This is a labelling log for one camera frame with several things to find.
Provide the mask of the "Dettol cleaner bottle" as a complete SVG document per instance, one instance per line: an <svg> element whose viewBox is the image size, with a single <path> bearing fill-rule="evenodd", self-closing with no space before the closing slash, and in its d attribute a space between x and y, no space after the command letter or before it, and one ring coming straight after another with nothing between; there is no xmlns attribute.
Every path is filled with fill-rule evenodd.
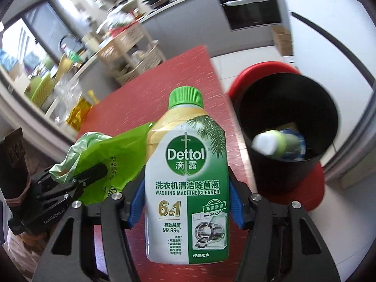
<svg viewBox="0 0 376 282"><path fill-rule="evenodd" d="M169 95L147 135L145 239L151 262L216 263L229 254L226 135L194 87Z"/></svg>

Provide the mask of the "green plastic basket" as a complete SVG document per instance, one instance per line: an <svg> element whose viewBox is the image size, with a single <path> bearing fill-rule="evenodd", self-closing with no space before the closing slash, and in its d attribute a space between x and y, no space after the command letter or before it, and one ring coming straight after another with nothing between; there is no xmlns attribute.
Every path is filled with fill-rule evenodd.
<svg viewBox="0 0 376 282"><path fill-rule="evenodd" d="M48 96L55 87L55 81L51 78L50 72L43 76L33 76L24 94L39 108L43 106Z"/></svg>

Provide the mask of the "red chair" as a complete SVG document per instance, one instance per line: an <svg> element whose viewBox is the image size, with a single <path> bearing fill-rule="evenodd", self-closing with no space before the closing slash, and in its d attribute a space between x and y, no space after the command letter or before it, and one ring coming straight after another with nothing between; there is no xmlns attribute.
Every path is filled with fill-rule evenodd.
<svg viewBox="0 0 376 282"><path fill-rule="evenodd" d="M242 96L253 83L265 76L277 73L298 74L299 71L285 63L277 61L257 63L244 69L235 78L227 92L234 109L238 110ZM307 211L312 211L320 205L324 198L324 192L324 173L320 163L317 163L302 182L293 187L289 192L277 191L273 193L268 188L261 189L261 194L271 202L288 204L293 200L298 200L302 202Z"/></svg>

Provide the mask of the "chrome kitchen faucet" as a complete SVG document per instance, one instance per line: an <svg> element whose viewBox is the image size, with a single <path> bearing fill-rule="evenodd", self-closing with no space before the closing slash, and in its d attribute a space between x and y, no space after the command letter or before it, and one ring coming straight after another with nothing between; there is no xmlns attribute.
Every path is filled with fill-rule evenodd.
<svg viewBox="0 0 376 282"><path fill-rule="evenodd" d="M59 41L59 50L61 53L69 55L70 52L79 54L84 49L81 39L73 34L66 34Z"/></svg>

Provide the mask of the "beige tiered storage cart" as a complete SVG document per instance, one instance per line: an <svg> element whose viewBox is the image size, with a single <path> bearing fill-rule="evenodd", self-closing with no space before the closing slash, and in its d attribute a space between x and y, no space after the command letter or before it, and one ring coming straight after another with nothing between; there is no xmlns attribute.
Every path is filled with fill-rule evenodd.
<svg viewBox="0 0 376 282"><path fill-rule="evenodd" d="M152 39L140 23L131 25L134 24L137 28L133 33L122 32L116 37L111 36L96 54L119 85L166 61L159 42Z"/></svg>

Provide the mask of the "black built-in oven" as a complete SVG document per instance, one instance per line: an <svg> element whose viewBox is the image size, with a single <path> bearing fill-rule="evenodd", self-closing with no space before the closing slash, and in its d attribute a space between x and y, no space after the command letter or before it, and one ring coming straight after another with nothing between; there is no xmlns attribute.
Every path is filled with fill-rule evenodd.
<svg viewBox="0 0 376 282"><path fill-rule="evenodd" d="M277 0L219 0L232 31L282 22Z"/></svg>

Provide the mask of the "black trash bin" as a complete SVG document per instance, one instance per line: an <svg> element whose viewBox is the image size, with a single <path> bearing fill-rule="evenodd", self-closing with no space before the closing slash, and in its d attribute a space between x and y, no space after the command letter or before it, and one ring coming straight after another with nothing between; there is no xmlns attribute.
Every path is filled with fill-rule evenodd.
<svg viewBox="0 0 376 282"><path fill-rule="evenodd" d="M296 188L333 143L339 116L320 84L292 73L265 76L245 89L236 107L259 192L284 194ZM253 149L254 138L269 130L303 139L297 159L275 158Z"/></svg>

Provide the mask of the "gold foil bag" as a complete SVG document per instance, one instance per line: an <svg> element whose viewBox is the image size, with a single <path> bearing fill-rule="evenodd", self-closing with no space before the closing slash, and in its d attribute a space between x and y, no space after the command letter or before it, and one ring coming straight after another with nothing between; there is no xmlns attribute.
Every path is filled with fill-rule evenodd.
<svg viewBox="0 0 376 282"><path fill-rule="evenodd" d="M66 123L74 130L79 131L91 108L92 104L90 104L85 98L81 97L77 104L72 108L67 117Z"/></svg>

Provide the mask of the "white refrigerator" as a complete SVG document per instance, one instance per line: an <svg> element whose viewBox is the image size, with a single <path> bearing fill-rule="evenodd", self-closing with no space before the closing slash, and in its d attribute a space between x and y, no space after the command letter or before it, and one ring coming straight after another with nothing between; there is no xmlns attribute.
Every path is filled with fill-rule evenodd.
<svg viewBox="0 0 376 282"><path fill-rule="evenodd" d="M326 165L360 121L373 83L316 29L334 37L375 74L375 25L357 0L286 0L286 4L295 65L302 74L321 84L337 105L338 132L321 159L321 164Z"/></svg>

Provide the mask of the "green coconut water bottle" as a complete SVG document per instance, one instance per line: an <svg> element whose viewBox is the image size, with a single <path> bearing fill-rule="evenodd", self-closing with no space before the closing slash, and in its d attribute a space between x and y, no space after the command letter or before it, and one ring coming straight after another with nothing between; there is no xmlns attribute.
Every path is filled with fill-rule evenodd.
<svg viewBox="0 0 376 282"><path fill-rule="evenodd" d="M281 157L298 144L296 136L286 134L279 130L268 130L258 134L253 140L251 147L253 150L273 157Z"/></svg>

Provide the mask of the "black wok on stove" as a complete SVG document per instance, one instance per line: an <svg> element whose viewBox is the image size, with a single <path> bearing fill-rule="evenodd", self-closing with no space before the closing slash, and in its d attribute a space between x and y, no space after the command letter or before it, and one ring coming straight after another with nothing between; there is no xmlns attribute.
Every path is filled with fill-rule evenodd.
<svg viewBox="0 0 376 282"><path fill-rule="evenodd" d="M153 9L159 9L168 5L171 0L144 0L143 3L146 3Z"/></svg>

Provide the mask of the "blue plastic bag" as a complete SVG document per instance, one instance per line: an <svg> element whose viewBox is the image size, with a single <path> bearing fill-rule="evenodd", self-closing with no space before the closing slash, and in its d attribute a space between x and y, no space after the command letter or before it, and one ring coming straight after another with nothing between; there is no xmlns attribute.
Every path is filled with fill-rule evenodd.
<svg viewBox="0 0 376 282"><path fill-rule="evenodd" d="M290 161L302 161L306 152L304 137L293 128L282 129L280 132L286 141L286 148L281 158Z"/></svg>

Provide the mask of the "clear plastic bag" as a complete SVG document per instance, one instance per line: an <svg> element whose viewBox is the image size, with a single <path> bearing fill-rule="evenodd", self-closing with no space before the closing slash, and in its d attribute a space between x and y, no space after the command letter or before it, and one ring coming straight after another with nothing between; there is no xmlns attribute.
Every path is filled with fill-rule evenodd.
<svg viewBox="0 0 376 282"><path fill-rule="evenodd" d="M54 91L59 100L55 109L56 120L66 121L83 94L80 82L68 74L63 74Z"/></svg>

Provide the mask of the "cardboard box on floor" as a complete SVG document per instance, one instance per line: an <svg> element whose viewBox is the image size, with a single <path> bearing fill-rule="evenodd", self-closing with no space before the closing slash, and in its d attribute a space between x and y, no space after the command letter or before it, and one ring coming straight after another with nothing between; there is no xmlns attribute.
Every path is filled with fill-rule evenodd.
<svg viewBox="0 0 376 282"><path fill-rule="evenodd" d="M282 57L293 55L292 36L284 26L272 26L273 43Z"/></svg>

